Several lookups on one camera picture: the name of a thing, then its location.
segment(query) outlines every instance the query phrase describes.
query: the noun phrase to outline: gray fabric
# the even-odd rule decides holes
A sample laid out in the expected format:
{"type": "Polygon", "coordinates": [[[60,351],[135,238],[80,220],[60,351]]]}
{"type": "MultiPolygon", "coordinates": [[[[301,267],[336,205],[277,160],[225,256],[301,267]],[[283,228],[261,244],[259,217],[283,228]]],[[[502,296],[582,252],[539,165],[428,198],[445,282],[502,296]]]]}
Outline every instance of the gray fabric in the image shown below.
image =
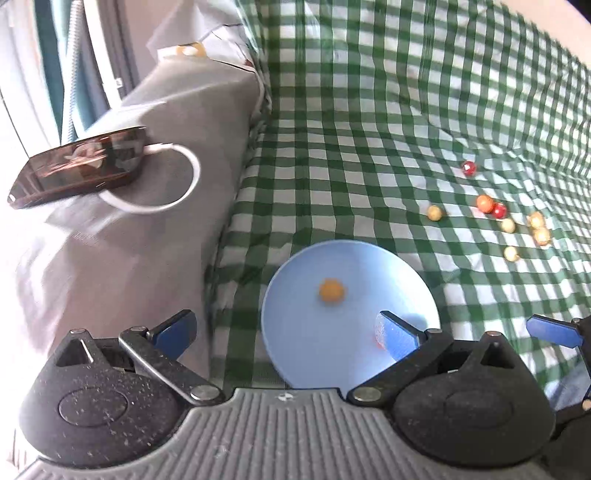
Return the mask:
{"type": "MultiPolygon", "coordinates": [[[[0,410],[0,434],[12,434],[6,425],[15,426],[31,381],[74,327],[110,337],[192,309],[199,321],[197,341],[181,361],[208,375],[203,276],[233,203],[258,95],[253,73],[209,59],[174,57],[87,132],[145,125],[151,142],[193,150],[201,179],[172,210],[128,214],[94,194],[24,210],[0,207],[0,222],[9,233],[0,249],[0,314],[10,319],[3,323],[0,364],[19,359],[18,368],[0,371],[1,384],[11,386],[0,410]]],[[[182,156],[166,152],[146,162],[141,177],[117,195],[161,205],[186,191],[191,174],[182,156]]]]}
{"type": "Polygon", "coordinates": [[[222,25],[241,24],[232,0],[181,0],[154,31],[148,50],[156,58],[159,48],[201,41],[203,36],[222,25]]]}

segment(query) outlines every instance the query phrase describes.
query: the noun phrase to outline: curtain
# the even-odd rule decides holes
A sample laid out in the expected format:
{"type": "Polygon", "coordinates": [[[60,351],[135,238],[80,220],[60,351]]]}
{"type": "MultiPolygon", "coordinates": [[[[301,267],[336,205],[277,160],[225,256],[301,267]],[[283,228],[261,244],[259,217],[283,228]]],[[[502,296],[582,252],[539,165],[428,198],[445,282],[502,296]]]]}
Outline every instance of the curtain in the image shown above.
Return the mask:
{"type": "MultiPolygon", "coordinates": [[[[63,77],[61,67],[66,60],[66,45],[72,0],[35,0],[35,13],[47,86],[56,121],[61,130],[63,111],[63,77]]],[[[108,104],[92,43],[83,16],[80,41],[80,63],[76,85],[74,126],[78,136],[107,110],[108,104]]]]}

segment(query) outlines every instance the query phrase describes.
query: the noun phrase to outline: yellow ball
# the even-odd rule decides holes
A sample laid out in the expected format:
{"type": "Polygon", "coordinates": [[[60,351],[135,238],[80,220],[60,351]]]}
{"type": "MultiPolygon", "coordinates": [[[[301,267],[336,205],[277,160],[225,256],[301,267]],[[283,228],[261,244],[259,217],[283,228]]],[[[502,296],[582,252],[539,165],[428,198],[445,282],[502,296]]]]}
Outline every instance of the yellow ball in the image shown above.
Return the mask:
{"type": "Polygon", "coordinates": [[[508,262],[517,262],[521,257],[517,253],[517,249],[515,247],[507,247],[503,252],[505,259],[508,262]]]}
{"type": "Polygon", "coordinates": [[[544,218],[544,215],[542,215],[540,212],[532,213],[529,217],[527,217],[527,219],[530,223],[530,227],[534,229],[546,226],[546,219],[544,218]]]}
{"type": "Polygon", "coordinates": [[[515,232],[515,222],[510,218],[505,218],[501,222],[501,230],[503,230],[505,233],[515,232]]]}
{"type": "Polygon", "coordinates": [[[439,220],[441,220],[442,216],[443,210],[441,210],[437,205],[431,205],[427,209],[427,217],[429,218],[429,220],[433,222],[438,222],[439,220]]]}
{"type": "Polygon", "coordinates": [[[552,240],[550,230],[548,230],[546,227],[538,228],[534,232],[534,240],[539,246],[545,247],[550,243],[550,240],[552,240]]]}
{"type": "Polygon", "coordinates": [[[338,303],[345,298],[345,287],[340,281],[327,278],[322,282],[318,293],[326,303],[338,303]]]}

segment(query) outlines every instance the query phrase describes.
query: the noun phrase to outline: beige ball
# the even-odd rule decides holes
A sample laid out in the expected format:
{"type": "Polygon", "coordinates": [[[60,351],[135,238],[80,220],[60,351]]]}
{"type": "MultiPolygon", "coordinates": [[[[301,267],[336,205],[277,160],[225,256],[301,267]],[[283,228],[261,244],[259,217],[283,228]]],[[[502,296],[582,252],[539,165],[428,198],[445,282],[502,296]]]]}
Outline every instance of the beige ball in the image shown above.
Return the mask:
{"type": "Polygon", "coordinates": [[[508,262],[517,262],[521,257],[517,253],[517,249],[515,247],[507,247],[503,252],[505,259],[508,262]]]}
{"type": "Polygon", "coordinates": [[[515,222],[510,218],[505,218],[501,222],[501,230],[503,230],[505,233],[515,232],[515,222]]]}
{"type": "Polygon", "coordinates": [[[527,217],[527,219],[530,223],[530,227],[534,229],[546,226],[546,219],[544,218],[544,215],[542,215],[540,212],[532,213],[529,217],[527,217]]]}
{"type": "Polygon", "coordinates": [[[546,227],[538,228],[534,232],[534,240],[539,246],[545,247],[550,243],[550,240],[552,240],[550,230],[548,230],[546,227]]]}
{"type": "Polygon", "coordinates": [[[442,216],[443,216],[443,210],[441,210],[437,205],[431,205],[427,209],[427,217],[432,222],[438,222],[439,220],[441,220],[442,216]]]}

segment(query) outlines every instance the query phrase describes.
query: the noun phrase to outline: orange ball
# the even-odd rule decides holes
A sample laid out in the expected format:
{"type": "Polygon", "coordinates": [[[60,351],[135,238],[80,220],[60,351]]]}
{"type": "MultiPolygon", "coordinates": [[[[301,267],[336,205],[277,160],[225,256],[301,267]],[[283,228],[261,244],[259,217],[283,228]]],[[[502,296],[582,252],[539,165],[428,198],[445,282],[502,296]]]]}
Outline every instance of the orange ball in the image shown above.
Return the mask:
{"type": "Polygon", "coordinates": [[[345,286],[335,278],[327,278],[318,293],[326,303],[338,303],[345,298],[345,286]]]}
{"type": "Polygon", "coordinates": [[[495,201],[488,195],[480,195],[476,199],[476,206],[482,213],[491,213],[495,207],[495,201]]]}

